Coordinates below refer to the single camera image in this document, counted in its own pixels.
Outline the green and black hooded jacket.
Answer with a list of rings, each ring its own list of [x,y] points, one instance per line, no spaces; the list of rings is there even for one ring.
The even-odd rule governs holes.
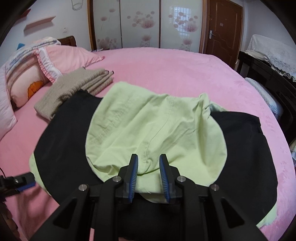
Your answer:
[[[115,196],[119,170],[138,155],[132,202]],[[159,170],[178,168],[168,203]],[[158,95],[119,82],[103,98],[79,90],[62,103],[29,160],[59,208],[33,240],[265,240],[278,180],[259,118],[206,94]]]

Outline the white bear print pillow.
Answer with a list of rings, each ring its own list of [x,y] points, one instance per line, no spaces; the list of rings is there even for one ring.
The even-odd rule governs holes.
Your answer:
[[[5,65],[1,66],[0,81],[0,136],[2,139],[17,123],[6,84]]]

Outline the folded beige knit sweater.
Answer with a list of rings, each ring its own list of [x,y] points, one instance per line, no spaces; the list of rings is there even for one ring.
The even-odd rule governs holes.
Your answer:
[[[37,114],[52,120],[59,106],[79,90],[95,96],[113,82],[114,72],[104,68],[88,70],[79,68],[60,76],[35,105]]]

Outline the pink cartoon cushion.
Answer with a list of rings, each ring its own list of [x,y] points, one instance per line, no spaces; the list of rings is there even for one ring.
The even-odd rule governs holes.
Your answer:
[[[48,82],[38,62],[19,65],[7,79],[11,102],[21,108]]]

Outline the white covered piano stool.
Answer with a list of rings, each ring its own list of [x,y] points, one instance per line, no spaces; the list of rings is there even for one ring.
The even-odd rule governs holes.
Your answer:
[[[276,117],[277,120],[279,120],[283,113],[283,109],[276,98],[259,82],[248,77],[245,77],[245,80],[257,90],[257,92],[261,95],[261,97],[264,99],[264,101],[272,111],[273,115]]]

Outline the pink ruffled pillow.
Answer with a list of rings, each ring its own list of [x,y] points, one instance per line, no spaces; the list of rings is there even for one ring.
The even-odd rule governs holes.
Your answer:
[[[81,67],[88,67],[105,58],[84,48],[66,45],[48,45],[38,48],[34,51],[34,55],[41,71],[51,83],[62,75]]]

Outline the floral folded quilt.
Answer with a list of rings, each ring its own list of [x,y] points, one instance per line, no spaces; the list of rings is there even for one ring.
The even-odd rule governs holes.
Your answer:
[[[13,71],[23,60],[34,54],[35,50],[49,45],[61,45],[61,42],[53,37],[44,37],[22,46],[20,49],[15,51],[4,64],[6,71]]]

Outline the black piano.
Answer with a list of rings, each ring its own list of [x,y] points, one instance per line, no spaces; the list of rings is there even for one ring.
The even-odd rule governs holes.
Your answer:
[[[295,139],[295,82],[281,76],[269,63],[245,52],[238,54],[237,72],[262,84],[280,103],[283,113],[278,120],[281,130],[290,144]]]

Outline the wooden headboard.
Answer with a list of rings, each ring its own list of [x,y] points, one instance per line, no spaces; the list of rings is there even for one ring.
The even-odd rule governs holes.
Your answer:
[[[76,47],[76,39],[74,36],[68,36],[65,38],[58,39],[58,41],[61,43],[61,45],[66,45],[66,46],[72,46]]]

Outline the floral sliding wardrobe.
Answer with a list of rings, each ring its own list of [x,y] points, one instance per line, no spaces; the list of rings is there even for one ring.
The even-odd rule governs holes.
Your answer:
[[[206,1],[88,1],[91,49],[201,52]]]

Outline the brown wooden door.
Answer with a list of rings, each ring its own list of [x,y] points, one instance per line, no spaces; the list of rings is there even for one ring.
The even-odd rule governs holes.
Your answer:
[[[243,7],[232,1],[208,1],[204,53],[235,68],[243,26]]]

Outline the white lace cover cloth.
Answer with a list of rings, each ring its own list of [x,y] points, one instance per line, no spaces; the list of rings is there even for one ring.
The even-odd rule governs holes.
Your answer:
[[[244,52],[256,59],[266,61],[278,74],[295,82],[296,54],[292,47],[278,40],[254,34]]]

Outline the pink wall shelf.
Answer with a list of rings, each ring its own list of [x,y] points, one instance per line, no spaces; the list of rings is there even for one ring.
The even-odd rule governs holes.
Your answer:
[[[30,22],[28,24],[26,24],[26,26],[24,27],[23,31],[27,31],[31,28],[34,28],[34,27],[37,27],[37,26],[40,26],[42,24],[46,24],[46,23],[49,23],[51,22],[53,19],[55,19],[56,16],[48,16],[46,18],[42,18],[42,19],[39,19],[39,20],[35,20],[33,22]]]

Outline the red wall shelf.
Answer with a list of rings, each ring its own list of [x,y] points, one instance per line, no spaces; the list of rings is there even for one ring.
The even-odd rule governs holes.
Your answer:
[[[31,11],[30,9],[25,10],[25,11],[20,15],[20,18],[24,18],[24,17],[26,17],[26,16],[29,14],[30,11]]]

